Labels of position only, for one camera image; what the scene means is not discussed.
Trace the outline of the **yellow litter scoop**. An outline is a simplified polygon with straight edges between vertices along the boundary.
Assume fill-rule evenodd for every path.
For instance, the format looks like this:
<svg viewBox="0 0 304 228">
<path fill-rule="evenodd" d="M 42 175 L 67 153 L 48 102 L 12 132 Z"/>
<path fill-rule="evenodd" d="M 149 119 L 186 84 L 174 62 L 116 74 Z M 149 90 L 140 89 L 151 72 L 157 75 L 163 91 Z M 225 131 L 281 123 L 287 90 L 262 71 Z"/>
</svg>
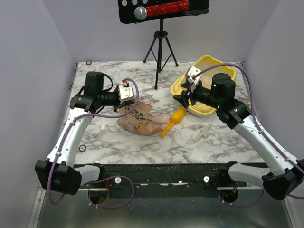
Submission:
<svg viewBox="0 0 304 228">
<path fill-rule="evenodd" d="M 180 108 L 177 111 L 175 111 L 171 115 L 170 122 L 167 124 L 167 126 L 160 133 L 160 137 L 163 138 L 174 125 L 179 124 L 183 120 L 185 115 L 186 115 L 186 109 L 184 109 L 184 108 Z"/>
</svg>

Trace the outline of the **pink cat litter bag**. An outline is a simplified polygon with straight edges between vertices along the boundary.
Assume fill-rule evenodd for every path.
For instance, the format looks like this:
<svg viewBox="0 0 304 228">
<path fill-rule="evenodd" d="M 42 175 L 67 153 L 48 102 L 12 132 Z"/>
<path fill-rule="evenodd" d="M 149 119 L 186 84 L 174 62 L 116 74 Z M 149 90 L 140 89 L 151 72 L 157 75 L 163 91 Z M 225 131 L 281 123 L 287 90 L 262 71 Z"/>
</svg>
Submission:
<svg viewBox="0 0 304 228">
<path fill-rule="evenodd" d="M 120 127 L 137 134 L 153 135 L 161 132 L 162 126 L 170 122 L 167 114 L 151 113 L 153 101 L 139 101 L 128 115 L 117 119 Z"/>
</svg>

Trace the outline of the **white bag sealing clip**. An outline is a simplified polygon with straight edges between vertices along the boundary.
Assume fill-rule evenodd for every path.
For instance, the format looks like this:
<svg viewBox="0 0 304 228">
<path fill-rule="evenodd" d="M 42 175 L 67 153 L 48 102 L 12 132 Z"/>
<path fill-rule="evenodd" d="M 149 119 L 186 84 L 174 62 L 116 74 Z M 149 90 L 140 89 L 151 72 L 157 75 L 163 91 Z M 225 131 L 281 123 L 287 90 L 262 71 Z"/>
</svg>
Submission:
<svg viewBox="0 0 304 228">
<path fill-rule="evenodd" d="M 211 132 L 210 132 L 210 128 L 212 127 L 212 123 L 208 123 L 201 131 L 200 133 L 194 137 L 193 141 L 197 142 L 201 137 L 208 137 Z"/>
</svg>

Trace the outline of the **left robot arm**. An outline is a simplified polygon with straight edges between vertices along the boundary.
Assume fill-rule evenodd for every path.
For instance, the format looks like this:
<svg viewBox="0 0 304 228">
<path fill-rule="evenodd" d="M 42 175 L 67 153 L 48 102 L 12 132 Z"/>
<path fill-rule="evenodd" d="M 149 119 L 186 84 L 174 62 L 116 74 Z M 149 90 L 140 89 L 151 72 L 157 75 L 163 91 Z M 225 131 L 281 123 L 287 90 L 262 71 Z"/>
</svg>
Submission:
<svg viewBox="0 0 304 228">
<path fill-rule="evenodd" d="M 75 167 L 80 142 L 92 119 L 101 116 L 98 113 L 101 107 L 111 106 L 117 111 L 139 100 L 139 89 L 132 79 L 124 79 L 116 87 L 104 89 L 104 78 L 107 76 L 101 72 L 87 72 L 84 86 L 70 101 L 66 125 L 57 143 L 45 160 L 37 161 L 35 172 L 41 187 L 48 192 L 75 195 L 87 183 L 96 188 L 104 185 L 105 175 L 101 165 Z"/>
</svg>

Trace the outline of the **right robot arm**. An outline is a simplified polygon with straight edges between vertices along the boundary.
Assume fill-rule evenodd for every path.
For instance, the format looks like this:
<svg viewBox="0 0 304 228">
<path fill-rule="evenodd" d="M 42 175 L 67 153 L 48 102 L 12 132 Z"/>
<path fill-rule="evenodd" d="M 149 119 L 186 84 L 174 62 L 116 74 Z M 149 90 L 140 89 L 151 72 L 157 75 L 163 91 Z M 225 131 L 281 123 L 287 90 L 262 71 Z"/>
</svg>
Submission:
<svg viewBox="0 0 304 228">
<path fill-rule="evenodd" d="M 215 108 L 219 120 L 242 136 L 267 164 L 267 168 L 259 168 L 229 162 L 218 175 L 222 185 L 245 182 L 263 188 L 276 200 L 283 200 L 303 182 L 304 161 L 289 153 L 281 155 L 278 152 L 282 146 L 278 146 L 262 130 L 258 121 L 254 121 L 249 107 L 235 98 L 236 84 L 229 75 L 215 74 L 210 89 L 203 87 L 202 82 L 197 79 L 181 86 L 183 90 L 173 96 L 174 100 L 184 108 L 197 102 Z"/>
</svg>

